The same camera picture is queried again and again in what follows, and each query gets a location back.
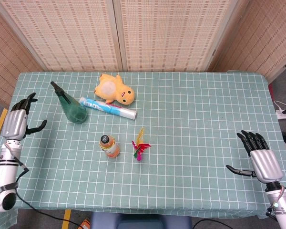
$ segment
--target small juice bottle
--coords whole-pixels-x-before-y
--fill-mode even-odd
[[[114,137],[103,135],[100,140],[100,147],[110,158],[116,158],[120,153],[120,148],[116,144]]]

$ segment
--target yellow rubber duck toy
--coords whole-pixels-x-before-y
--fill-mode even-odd
[[[123,84],[120,75],[113,77],[112,75],[102,74],[100,76],[100,85],[98,85],[94,93],[106,100],[107,104],[114,100],[121,104],[128,105],[134,101],[134,90]]]

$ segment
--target gray floor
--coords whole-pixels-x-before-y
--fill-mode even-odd
[[[272,83],[274,97],[283,103],[286,103],[286,71],[284,71],[274,82]],[[282,131],[286,132],[286,120],[279,121]],[[45,210],[44,212],[56,217],[63,218],[64,210]],[[71,219],[76,223],[81,223],[85,218],[90,218],[91,213],[87,211],[72,210]],[[193,224],[195,224],[201,218],[192,218]],[[257,217],[247,217],[241,219],[218,219],[219,221],[229,225],[234,229],[279,229],[277,222],[272,219],[259,219]],[[12,226],[11,229],[59,229],[62,226],[62,222],[59,220],[51,219],[47,216],[41,215],[33,210],[20,209],[18,214],[18,222]],[[77,229],[77,226],[69,224],[70,229]],[[196,226],[196,229],[227,229],[224,225],[205,221]]]

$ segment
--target green grid tablecloth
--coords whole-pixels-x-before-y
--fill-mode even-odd
[[[256,73],[120,73],[136,92],[129,105],[136,120],[88,109],[82,125],[69,122],[50,81],[75,99],[97,98],[101,73],[22,73],[11,106],[36,92],[29,127],[44,130],[21,143],[30,172],[19,194],[36,208],[199,217],[263,217],[265,185],[236,176],[225,165],[251,169],[236,133],[262,134],[274,150],[286,186],[286,151],[267,82]],[[132,141],[145,127],[151,148],[138,162]],[[101,152],[101,135],[113,135],[121,153]],[[26,208],[20,200],[16,208]],[[16,222],[17,210],[0,213],[0,225]]]

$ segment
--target silver robotic hand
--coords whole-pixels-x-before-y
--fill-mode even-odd
[[[32,93],[28,98],[16,103],[4,120],[2,136],[6,142],[2,145],[0,153],[0,212],[12,209],[16,203],[18,166],[24,169],[23,174],[29,171],[20,161],[22,149],[20,141],[26,135],[41,131],[47,124],[47,120],[44,120],[39,127],[28,128],[27,120],[31,102],[37,101],[34,99],[35,94]]]
[[[279,183],[283,172],[274,152],[269,149],[267,142],[260,134],[247,133],[242,130],[242,134],[237,133],[237,136],[242,140],[251,158],[254,171],[239,170],[229,165],[226,167],[235,174],[256,177],[266,184],[265,192],[271,205],[266,215],[276,220],[281,229],[286,229],[286,188]]]

